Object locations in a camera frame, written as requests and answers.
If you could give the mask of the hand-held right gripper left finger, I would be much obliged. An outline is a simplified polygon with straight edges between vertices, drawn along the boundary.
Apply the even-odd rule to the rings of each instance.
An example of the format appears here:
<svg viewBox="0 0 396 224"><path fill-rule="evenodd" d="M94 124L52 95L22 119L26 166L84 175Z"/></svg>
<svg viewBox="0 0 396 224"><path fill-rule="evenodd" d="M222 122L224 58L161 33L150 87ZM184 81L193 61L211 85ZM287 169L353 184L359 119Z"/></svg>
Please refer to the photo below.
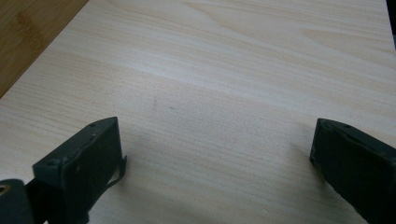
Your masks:
<svg viewBox="0 0 396 224"><path fill-rule="evenodd" d="M32 205L35 221L49 224L86 224L89 211L123 177L116 117L97 120L74 134L33 165Z"/></svg>

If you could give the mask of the wooden tea box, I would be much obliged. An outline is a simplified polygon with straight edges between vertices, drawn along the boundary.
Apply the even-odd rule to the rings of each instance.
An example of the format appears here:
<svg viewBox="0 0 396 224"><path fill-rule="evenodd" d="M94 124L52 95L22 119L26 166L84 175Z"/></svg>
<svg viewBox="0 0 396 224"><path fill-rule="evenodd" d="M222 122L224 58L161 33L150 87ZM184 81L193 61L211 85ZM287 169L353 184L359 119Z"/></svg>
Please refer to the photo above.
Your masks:
<svg viewBox="0 0 396 224"><path fill-rule="evenodd" d="M0 0L0 99L89 0Z"/></svg>

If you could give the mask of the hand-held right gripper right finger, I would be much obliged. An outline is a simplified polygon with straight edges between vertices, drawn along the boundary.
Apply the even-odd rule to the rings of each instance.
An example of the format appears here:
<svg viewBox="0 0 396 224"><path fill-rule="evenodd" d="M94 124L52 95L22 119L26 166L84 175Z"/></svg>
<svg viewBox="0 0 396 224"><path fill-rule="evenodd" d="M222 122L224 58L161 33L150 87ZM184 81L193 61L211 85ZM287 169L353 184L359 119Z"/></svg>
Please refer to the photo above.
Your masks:
<svg viewBox="0 0 396 224"><path fill-rule="evenodd" d="M318 119L309 160L369 224L396 224L396 148L345 123Z"/></svg>

